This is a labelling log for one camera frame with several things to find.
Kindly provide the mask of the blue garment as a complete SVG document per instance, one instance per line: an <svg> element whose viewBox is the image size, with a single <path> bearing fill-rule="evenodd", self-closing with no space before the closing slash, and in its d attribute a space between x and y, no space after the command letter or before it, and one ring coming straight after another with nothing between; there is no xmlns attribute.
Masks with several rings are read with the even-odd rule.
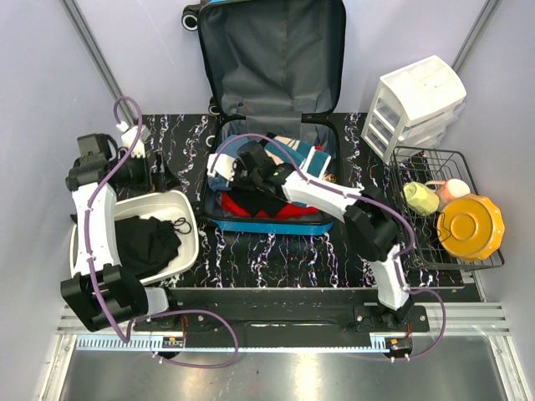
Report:
<svg viewBox="0 0 535 401"><path fill-rule="evenodd" d="M231 135L218 145L217 149L213 152L213 154L227 154L235 158L237 161L238 149L249 141L250 139L246 136ZM226 181L221 177L212 179L207 176L207 182L208 186L214 191L228 191L231 189L231 186L229 186L230 181Z"/></svg>

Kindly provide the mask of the black garment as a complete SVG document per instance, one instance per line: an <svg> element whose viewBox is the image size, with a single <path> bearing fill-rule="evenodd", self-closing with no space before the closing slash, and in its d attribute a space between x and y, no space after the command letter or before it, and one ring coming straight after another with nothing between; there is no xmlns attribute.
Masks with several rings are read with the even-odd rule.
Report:
<svg viewBox="0 0 535 401"><path fill-rule="evenodd" d="M233 189L227 194L233 202L231 210L237 216L255 217L263 213L269 218L275 218L288 205L286 201L267 196L258 190Z"/></svg>
<svg viewBox="0 0 535 401"><path fill-rule="evenodd" d="M182 241L192 225L185 217L175 221L161 221L154 216L142 219L132 216L115 221L117 250L121 266L139 278L153 276L179 256Z"/></svg>

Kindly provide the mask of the blue fish print suitcase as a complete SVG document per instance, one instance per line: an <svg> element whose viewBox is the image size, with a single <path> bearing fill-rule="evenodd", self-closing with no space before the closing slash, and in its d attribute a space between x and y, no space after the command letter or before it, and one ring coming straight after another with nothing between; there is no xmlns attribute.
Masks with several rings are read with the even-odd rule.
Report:
<svg viewBox="0 0 535 401"><path fill-rule="evenodd" d="M320 147L339 175L339 102L346 8L340 1L198 1L182 26L197 33L222 117L214 145L274 133Z"/></svg>

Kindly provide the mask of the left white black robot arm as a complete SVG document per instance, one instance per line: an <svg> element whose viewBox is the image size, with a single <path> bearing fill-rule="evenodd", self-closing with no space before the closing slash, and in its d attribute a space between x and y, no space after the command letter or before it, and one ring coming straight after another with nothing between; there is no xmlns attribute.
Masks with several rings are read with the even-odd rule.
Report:
<svg viewBox="0 0 535 401"><path fill-rule="evenodd" d="M166 291L140 281L178 255L181 241L173 223L115 218L117 188L153 186L141 137L138 126L126 129L119 143L105 134L79 137L80 156L65 179L76 207L78 255L60 292L91 332L148 315L158 328L170 331L181 319Z"/></svg>

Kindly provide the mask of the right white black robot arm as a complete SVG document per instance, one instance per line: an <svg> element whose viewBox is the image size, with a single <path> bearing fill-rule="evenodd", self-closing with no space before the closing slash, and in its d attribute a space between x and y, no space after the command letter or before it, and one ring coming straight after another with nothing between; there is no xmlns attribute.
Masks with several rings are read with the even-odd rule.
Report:
<svg viewBox="0 0 535 401"><path fill-rule="evenodd" d="M293 161L276 164L254 141L239 148L237 158L218 173L232 186L312 206L344 223L354 252L369 263L377 286L378 309L371 324L394 332L408 323L414 302L400 269L398 214L375 193L320 180Z"/></svg>

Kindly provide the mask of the white plastic basin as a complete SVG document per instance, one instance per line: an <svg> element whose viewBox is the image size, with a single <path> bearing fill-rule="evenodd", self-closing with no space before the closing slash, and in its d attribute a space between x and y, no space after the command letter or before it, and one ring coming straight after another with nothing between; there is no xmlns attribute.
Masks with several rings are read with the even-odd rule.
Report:
<svg viewBox="0 0 535 401"><path fill-rule="evenodd" d="M157 274L139 279L147 286L161 282L180 273L186 272L196 260L199 252L199 239L191 204L186 196L178 190L164 193L151 193L124 201L117 201L110 185L102 189L96 183L83 185L72 193L76 210L76 225L73 228L70 244L70 275L75 277L89 275L87 259L91 250L94 257L94 269L99 272L104 265L120 265L117 250L115 221L139 216L149 219L154 216L161 221L175 221L185 217L192 225L187 235L178 235L182 241L179 256Z"/></svg>

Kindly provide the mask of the red garment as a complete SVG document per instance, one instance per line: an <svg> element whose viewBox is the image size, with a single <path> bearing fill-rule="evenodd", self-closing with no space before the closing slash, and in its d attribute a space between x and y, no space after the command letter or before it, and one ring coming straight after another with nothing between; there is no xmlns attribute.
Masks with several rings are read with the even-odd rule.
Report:
<svg viewBox="0 0 535 401"><path fill-rule="evenodd" d="M268 218L287 221L320 213L311 206L296 206L284 200L269 197L259 191L233 189L223 191L221 207L234 216Z"/></svg>

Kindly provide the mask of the teal white striped towel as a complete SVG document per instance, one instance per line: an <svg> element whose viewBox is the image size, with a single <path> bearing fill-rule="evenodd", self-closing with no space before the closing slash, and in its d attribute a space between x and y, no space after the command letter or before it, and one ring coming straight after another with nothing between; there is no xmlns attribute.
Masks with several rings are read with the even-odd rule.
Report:
<svg viewBox="0 0 535 401"><path fill-rule="evenodd" d="M267 140L260 140L259 143L276 165L290 164L293 160L302 171L323 179L329 167L331 155L325 153L320 146L280 135L275 135L273 140L277 141L287 154Z"/></svg>

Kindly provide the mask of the pale green cup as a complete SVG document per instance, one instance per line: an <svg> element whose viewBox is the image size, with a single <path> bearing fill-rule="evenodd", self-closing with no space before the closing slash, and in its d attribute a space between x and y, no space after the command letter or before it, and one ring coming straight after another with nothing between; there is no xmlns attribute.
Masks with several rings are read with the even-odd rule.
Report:
<svg viewBox="0 0 535 401"><path fill-rule="evenodd" d="M403 193L409 208L418 216L429 216L437 212L440 198L427 186L418 182L406 183Z"/></svg>

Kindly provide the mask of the white plastic drawer organizer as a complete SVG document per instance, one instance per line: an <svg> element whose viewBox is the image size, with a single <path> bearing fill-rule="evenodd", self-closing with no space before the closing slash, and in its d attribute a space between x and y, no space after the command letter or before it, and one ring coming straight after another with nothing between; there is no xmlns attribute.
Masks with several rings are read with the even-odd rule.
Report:
<svg viewBox="0 0 535 401"><path fill-rule="evenodd" d="M388 164L393 155L437 147L464 107L455 71L432 55L380 77L361 137Z"/></svg>

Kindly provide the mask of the pink cup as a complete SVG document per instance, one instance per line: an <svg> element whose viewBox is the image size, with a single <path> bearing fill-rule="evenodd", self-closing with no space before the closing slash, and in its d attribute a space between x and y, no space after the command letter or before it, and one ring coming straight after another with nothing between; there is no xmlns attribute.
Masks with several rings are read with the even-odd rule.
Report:
<svg viewBox="0 0 535 401"><path fill-rule="evenodd" d="M466 195L471 194L469 185L459 179L430 180L425 183L428 187L435 187L435 193L442 202L449 203Z"/></svg>

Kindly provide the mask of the yellow scalloped plate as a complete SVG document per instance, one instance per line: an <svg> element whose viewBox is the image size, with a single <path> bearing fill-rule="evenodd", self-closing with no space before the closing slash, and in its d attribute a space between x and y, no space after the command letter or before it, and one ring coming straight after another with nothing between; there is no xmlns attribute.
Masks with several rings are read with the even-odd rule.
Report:
<svg viewBox="0 0 535 401"><path fill-rule="evenodd" d="M502 212L488 197L465 195L445 206L436 221L438 240L463 261L483 261L498 251L505 234Z"/></svg>

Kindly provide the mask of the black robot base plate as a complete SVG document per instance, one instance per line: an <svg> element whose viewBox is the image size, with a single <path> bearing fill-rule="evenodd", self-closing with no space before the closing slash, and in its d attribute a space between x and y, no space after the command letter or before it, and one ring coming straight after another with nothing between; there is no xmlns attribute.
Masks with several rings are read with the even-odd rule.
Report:
<svg viewBox="0 0 535 401"><path fill-rule="evenodd" d="M189 332L214 329L221 324L200 309L222 316L241 327L339 327L354 332L427 332L431 314L426 303L439 307L428 288L418 288L403 312L379 305L372 288L179 288L171 295L176 310L189 309Z"/></svg>

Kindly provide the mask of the aluminium slotted rail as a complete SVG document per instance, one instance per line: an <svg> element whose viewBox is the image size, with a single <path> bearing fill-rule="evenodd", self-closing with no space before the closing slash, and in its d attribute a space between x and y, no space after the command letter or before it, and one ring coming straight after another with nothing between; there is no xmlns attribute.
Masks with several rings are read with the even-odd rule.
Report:
<svg viewBox="0 0 535 401"><path fill-rule="evenodd" d="M388 328L372 321L374 305L357 307L348 318L323 322L223 323L207 315L195 314L186 323L163 329L156 322L133 326L129 342L123 342L111 328L89 332L70 309L65 309L57 332L74 335L76 346L92 351L151 353L388 353L402 339L439 336L500 337L509 333L500 307L466 304L441 308L430 303L416 305L407 322Z"/></svg>

